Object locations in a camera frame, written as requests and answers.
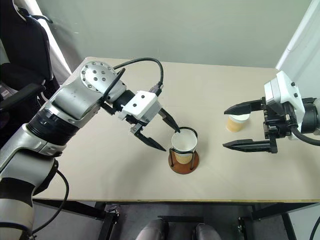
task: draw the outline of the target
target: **black chair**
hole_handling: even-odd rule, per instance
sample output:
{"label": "black chair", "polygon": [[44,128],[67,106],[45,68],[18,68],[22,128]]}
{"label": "black chair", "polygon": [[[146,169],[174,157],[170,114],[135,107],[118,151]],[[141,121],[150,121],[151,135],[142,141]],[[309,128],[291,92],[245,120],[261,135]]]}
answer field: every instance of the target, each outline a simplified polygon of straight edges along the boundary
{"label": "black chair", "polygon": [[13,0],[0,0],[0,38],[10,61],[0,66],[0,80],[18,91],[0,99],[0,147],[60,87],[51,68],[49,39],[39,18],[50,22],[14,6]]}

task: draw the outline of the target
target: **floor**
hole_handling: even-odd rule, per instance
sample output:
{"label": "floor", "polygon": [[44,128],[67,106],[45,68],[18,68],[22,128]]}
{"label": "floor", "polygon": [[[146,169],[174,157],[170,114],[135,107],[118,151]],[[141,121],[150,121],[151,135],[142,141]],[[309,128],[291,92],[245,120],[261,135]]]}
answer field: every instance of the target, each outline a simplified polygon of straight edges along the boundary
{"label": "floor", "polygon": [[[94,206],[94,202],[84,202]],[[35,204],[34,227],[48,220],[55,209]],[[111,240],[135,240],[140,230],[159,215],[204,217],[204,222],[213,226],[222,240],[243,240],[237,229],[237,218],[248,216],[251,207],[231,205],[176,205],[176,204],[129,204],[118,207],[120,218],[114,226]],[[97,240],[102,222],[100,220],[61,212],[42,231],[37,240]],[[170,223],[168,240],[191,239],[191,231],[196,223]],[[255,222],[255,240],[288,240],[281,217],[272,217]]]}

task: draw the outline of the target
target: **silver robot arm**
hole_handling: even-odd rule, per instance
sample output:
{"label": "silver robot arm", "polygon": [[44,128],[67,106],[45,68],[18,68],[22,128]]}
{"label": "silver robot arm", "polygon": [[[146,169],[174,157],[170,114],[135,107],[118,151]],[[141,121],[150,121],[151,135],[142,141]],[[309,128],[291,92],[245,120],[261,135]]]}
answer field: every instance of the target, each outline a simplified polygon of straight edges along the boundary
{"label": "silver robot arm", "polygon": [[[163,78],[159,61],[140,59],[157,62]],[[135,124],[131,132],[137,138],[162,151],[165,149],[159,143],[141,134],[143,127],[160,114],[170,127],[180,131],[158,102],[162,81],[150,91],[134,94],[120,80],[124,71],[122,68],[117,73],[103,59],[87,57],[33,119],[22,125],[0,150],[1,239],[15,239],[15,235],[19,239],[22,232],[32,235],[32,196],[48,187],[58,169],[55,158],[101,107],[111,115],[120,112],[121,120]]]}

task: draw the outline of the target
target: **table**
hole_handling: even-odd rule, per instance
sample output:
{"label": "table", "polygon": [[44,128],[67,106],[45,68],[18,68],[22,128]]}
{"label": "table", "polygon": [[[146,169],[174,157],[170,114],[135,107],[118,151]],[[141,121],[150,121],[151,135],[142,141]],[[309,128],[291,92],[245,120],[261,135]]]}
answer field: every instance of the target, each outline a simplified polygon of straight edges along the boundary
{"label": "table", "polygon": [[[124,59],[105,58],[115,66]],[[103,109],[67,144],[59,170],[70,184],[69,200],[106,202],[319,202],[320,148],[279,139],[278,153],[244,153],[223,143],[263,140],[263,113],[253,112],[238,133],[226,129],[228,107],[264,96],[273,68],[163,62],[164,88],[159,102],[177,121],[198,132],[198,168],[187,175],[173,172],[169,152],[146,146],[130,125]],[[149,90],[159,80],[153,62],[126,66],[128,89]],[[145,128],[165,149],[174,131],[160,116]],[[65,187],[55,176],[40,199],[60,200]]]}

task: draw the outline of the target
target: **yellow cup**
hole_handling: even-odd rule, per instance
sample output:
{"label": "yellow cup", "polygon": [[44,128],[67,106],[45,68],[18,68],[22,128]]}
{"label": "yellow cup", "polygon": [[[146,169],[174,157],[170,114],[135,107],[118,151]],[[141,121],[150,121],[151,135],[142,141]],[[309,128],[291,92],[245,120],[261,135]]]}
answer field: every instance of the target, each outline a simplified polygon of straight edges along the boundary
{"label": "yellow cup", "polygon": [[[180,128],[171,139],[172,147],[179,152],[194,152],[198,143],[197,134],[194,130]],[[180,164],[188,164],[192,160],[192,153],[174,152],[175,159]]]}
{"label": "yellow cup", "polygon": [[228,122],[226,123],[226,129],[230,132],[236,133],[244,128],[250,114],[243,115],[229,115]]}

